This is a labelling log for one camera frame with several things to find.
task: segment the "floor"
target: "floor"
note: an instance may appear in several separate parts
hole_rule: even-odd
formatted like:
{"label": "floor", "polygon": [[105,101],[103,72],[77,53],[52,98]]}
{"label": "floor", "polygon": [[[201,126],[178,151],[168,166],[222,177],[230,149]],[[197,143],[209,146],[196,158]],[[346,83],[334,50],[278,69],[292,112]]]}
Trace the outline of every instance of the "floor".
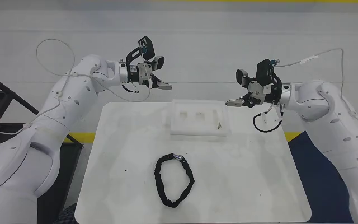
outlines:
{"label": "floor", "polygon": [[81,191],[84,173],[86,172],[88,159],[90,158],[91,149],[92,144],[84,144],[84,148],[82,149],[81,155],[78,159],[76,171],[73,175],[71,187],[69,189],[64,208],[77,203],[79,192]]}

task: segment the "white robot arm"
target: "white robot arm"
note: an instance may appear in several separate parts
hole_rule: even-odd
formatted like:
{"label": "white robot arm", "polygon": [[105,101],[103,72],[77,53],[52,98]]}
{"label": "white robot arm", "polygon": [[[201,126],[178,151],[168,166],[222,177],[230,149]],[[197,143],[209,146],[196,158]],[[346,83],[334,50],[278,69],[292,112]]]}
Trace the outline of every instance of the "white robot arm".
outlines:
{"label": "white robot arm", "polygon": [[279,108],[280,117],[285,109],[298,113],[313,144],[333,163],[343,178],[350,194],[350,212],[353,221],[357,223],[357,111],[341,95],[341,91],[329,82],[281,83],[274,73],[274,65],[278,62],[268,59],[260,62],[254,78],[249,78],[242,69],[237,70],[237,82],[247,88],[249,93],[227,101],[227,105],[251,108],[266,102]]}
{"label": "white robot arm", "polygon": [[[164,90],[172,88],[152,73],[164,63],[163,57],[154,55],[151,40],[144,37],[139,40],[139,47],[128,54],[126,62],[107,61],[97,55],[82,58],[70,75],[66,74],[54,85],[39,114],[53,109],[25,124],[17,136],[0,144],[1,223],[36,223],[37,198],[57,177],[61,144],[72,125],[96,102],[98,93],[133,82]],[[145,62],[131,65],[139,56]],[[108,68],[113,70],[113,77],[109,77]]]}

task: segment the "white table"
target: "white table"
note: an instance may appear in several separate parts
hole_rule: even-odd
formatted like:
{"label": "white table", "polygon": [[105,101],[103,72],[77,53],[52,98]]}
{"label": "white table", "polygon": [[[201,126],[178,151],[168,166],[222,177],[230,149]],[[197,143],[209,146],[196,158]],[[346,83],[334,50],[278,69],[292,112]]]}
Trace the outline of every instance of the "white table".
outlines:
{"label": "white table", "polygon": [[[227,137],[171,136],[169,106],[112,102],[103,108],[75,213],[80,224],[310,219],[282,128],[265,134],[252,125],[252,117],[268,105],[229,108],[232,134]],[[272,110],[266,129],[275,125],[274,118]],[[177,208],[162,204],[154,179],[157,160],[172,152],[184,155],[195,179]],[[189,182],[184,169],[171,160],[161,174],[168,198],[176,200]]]}

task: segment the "cable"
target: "cable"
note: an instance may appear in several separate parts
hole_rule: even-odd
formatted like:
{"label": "cable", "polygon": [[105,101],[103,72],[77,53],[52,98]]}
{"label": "cable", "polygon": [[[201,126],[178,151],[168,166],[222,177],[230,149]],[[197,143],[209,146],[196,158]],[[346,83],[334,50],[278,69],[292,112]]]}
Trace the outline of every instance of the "cable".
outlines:
{"label": "cable", "polygon": [[345,75],[344,75],[344,71],[343,71],[343,59],[344,59],[345,51],[343,50],[343,48],[333,48],[333,49],[330,49],[330,50],[325,50],[323,52],[315,54],[312,57],[309,57],[309,58],[306,58],[306,59],[303,59],[303,60],[300,60],[300,61],[297,61],[297,62],[294,62],[294,63],[290,63],[290,64],[284,64],[284,65],[281,65],[281,66],[276,65],[274,67],[275,68],[282,68],[282,67],[287,67],[287,66],[293,66],[293,65],[299,64],[299,63],[305,63],[305,62],[307,62],[307,61],[309,61],[311,59],[317,58],[319,55],[322,55],[322,54],[325,54],[325,53],[328,53],[328,52],[332,52],[334,50],[340,50],[342,52],[342,56],[341,56],[341,74],[342,74],[341,99],[345,103],[345,105],[349,109],[349,111],[354,111],[354,110],[352,110],[350,108],[348,102],[343,98],[343,86],[344,86],[344,83],[345,83]]}
{"label": "cable", "polygon": [[[72,56],[73,56],[73,63],[72,63],[71,69],[69,70],[69,73],[68,73],[69,75],[66,75],[66,74],[56,74],[56,73],[52,72],[51,70],[47,69],[47,68],[40,62],[40,60],[39,60],[39,55],[38,55],[39,46],[40,46],[43,42],[46,42],[46,41],[49,41],[49,40],[59,41],[59,42],[61,42],[62,44],[66,45],[66,46],[71,50]],[[37,59],[37,61],[39,62],[39,64],[43,67],[43,69],[45,69],[45,70],[48,71],[49,73],[55,74],[55,75],[57,75],[57,76],[67,76],[67,78],[66,78],[66,80],[65,80],[65,83],[64,83],[64,85],[63,85],[63,87],[61,88],[61,91],[60,91],[60,95],[62,95],[62,92],[63,92],[63,90],[65,89],[65,86],[67,85],[67,83],[68,83],[68,81],[69,81],[69,76],[70,76],[71,71],[72,71],[72,69],[73,69],[73,67],[74,67],[74,63],[75,63],[75,59],[76,59],[72,48],[69,46],[69,44],[67,44],[67,43],[65,43],[65,42],[63,42],[63,41],[61,41],[61,40],[53,39],[53,38],[45,39],[45,40],[41,41],[41,42],[37,45],[37,47],[36,47],[36,59]],[[33,122],[36,118],[38,118],[39,116],[41,116],[41,115],[43,115],[43,114],[45,114],[45,113],[47,113],[47,112],[49,112],[49,111],[51,111],[51,110],[57,108],[57,107],[61,104],[61,102],[60,102],[60,96],[58,96],[57,99],[58,99],[58,103],[57,103],[56,106],[54,106],[54,107],[52,107],[52,108],[50,108],[50,109],[48,109],[48,110],[45,110],[45,111],[43,111],[43,112],[41,112],[41,113],[38,113],[38,114],[33,118],[33,120],[31,120],[30,122],[25,123],[25,124],[23,125],[23,127],[22,127],[20,130],[18,130],[17,132],[14,132],[14,133],[0,132],[0,134],[15,135],[15,134],[19,134],[20,132],[22,132],[25,128],[29,128],[29,127],[32,125],[32,122]]]}
{"label": "cable", "polygon": [[256,118],[258,118],[259,116],[262,116],[262,115],[264,115],[264,114],[267,114],[271,109],[272,109],[272,104],[271,104],[270,108],[268,109],[268,111],[263,112],[263,113],[260,113],[260,114],[257,114],[256,116],[254,116],[254,117],[252,118],[253,126],[254,126],[259,132],[263,132],[263,133],[272,132],[272,131],[276,130],[277,128],[279,128],[279,126],[281,125],[282,120],[279,121],[279,123],[277,124],[276,127],[272,128],[272,129],[270,129],[270,130],[261,130],[260,128],[258,128],[258,127],[256,126],[256,123],[255,123]]}
{"label": "cable", "polygon": [[[67,46],[68,49],[70,49],[70,51],[71,51],[71,53],[72,53],[72,56],[73,56],[73,62],[72,62],[71,69],[69,70],[68,73],[66,73],[66,74],[57,74],[57,73],[54,73],[54,72],[52,72],[51,70],[47,69],[47,68],[41,63],[41,61],[40,61],[40,59],[39,59],[39,55],[38,55],[39,47],[40,47],[40,45],[41,45],[42,43],[44,43],[44,42],[46,42],[46,41],[49,41],[49,40],[55,40],[55,41],[61,42],[62,44],[64,44],[65,46]],[[110,90],[109,88],[107,88],[107,87],[105,87],[104,85],[102,85],[100,82],[98,82],[98,80],[96,80],[96,79],[95,79],[94,77],[92,77],[92,76],[89,76],[89,75],[86,75],[86,74],[79,74],[78,76],[86,76],[86,77],[89,77],[91,80],[96,81],[96,82],[97,82],[100,86],[102,86],[104,89],[110,91],[112,94],[114,94],[115,96],[121,98],[122,100],[131,101],[131,102],[142,102],[142,101],[145,101],[145,100],[149,97],[149,95],[150,95],[150,89],[152,88],[152,83],[151,83],[150,80],[149,80],[149,79],[150,79],[150,75],[148,74],[147,68],[146,68],[146,66],[145,66],[145,62],[144,62],[144,58],[143,58],[143,52],[141,52],[141,54],[142,54],[144,69],[145,69],[145,72],[147,73],[148,82],[149,82],[149,93],[148,93],[148,95],[146,96],[146,98],[145,98],[144,100],[138,100],[138,101],[136,101],[136,100],[127,100],[127,99],[122,98],[121,96],[115,94],[112,90]],[[67,76],[67,78],[66,78],[66,80],[65,80],[65,83],[64,83],[64,85],[63,85],[63,87],[62,87],[62,89],[61,89],[61,91],[60,91],[60,94],[59,94],[59,96],[58,96],[58,98],[57,98],[57,99],[58,99],[58,104],[57,104],[56,106],[54,106],[54,107],[48,109],[48,110],[45,110],[45,111],[43,111],[43,112],[41,112],[41,113],[38,113],[38,114],[35,116],[35,118],[33,118],[32,121],[30,121],[30,122],[28,122],[28,123],[25,123],[24,126],[23,126],[20,130],[18,130],[17,132],[14,132],[14,133],[0,132],[0,134],[7,134],[7,135],[19,134],[19,133],[22,132],[25,128],[30,127],[30,126],[32,125],[32,122],[33,122],[36,118],[38,118],[39,116],[41,116],[41,115],[43,115],[43,114],[45,114],[45,113],[47,113],[47,112],[49,112],[49,111],[51,111],[51,110],[57,108],[57,107],[61,104],[60,97],[62,96],[62,93],[63,93],[63,91],[64,91],[64,89],[65,89],[65,87],[66,87],[66,85],[67,85],[67,83],[68,83],[68,81],[69,81],[69,79],[70,79],[72,69],[74,68],[74,64],[75,64],[75,62],[76,62],[76,56],[74,55],[73,49],[70,47],[69,44],[67,44],[66,42],[63,42],[63,41],[61,41],[61,40],[59,40],[59,39],[54,39],[54,38],[45,39],[45,40],[39,42],[39,44],[38,44],[37,47],[36,47],[36,60],[37,60],[37,62],[39,62],[39,64],[42,66],[42,68],[45,69],[47,72],[49,72],[49,73],[51,73],[51,74],[54,74],[54,75],[56,75],[56,76]]]}

